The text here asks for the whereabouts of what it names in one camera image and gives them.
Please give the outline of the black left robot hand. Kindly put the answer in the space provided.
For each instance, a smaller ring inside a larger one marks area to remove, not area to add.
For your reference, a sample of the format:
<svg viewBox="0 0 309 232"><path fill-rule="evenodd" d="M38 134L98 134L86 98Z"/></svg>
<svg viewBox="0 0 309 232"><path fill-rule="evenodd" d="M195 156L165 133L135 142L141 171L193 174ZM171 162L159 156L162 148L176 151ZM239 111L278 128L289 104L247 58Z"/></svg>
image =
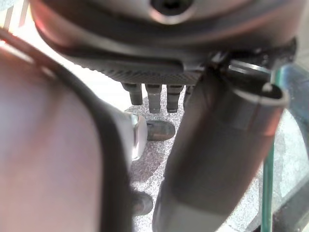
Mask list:
<svg viewBox="0 0 309 232"><path fill-rule="evenodd" d="M292 62L304 0L33 0L43 40L122 84L133 105L184 115L157 197L155 232L213 232L274 140L288 95L271 73Z"/></svg>

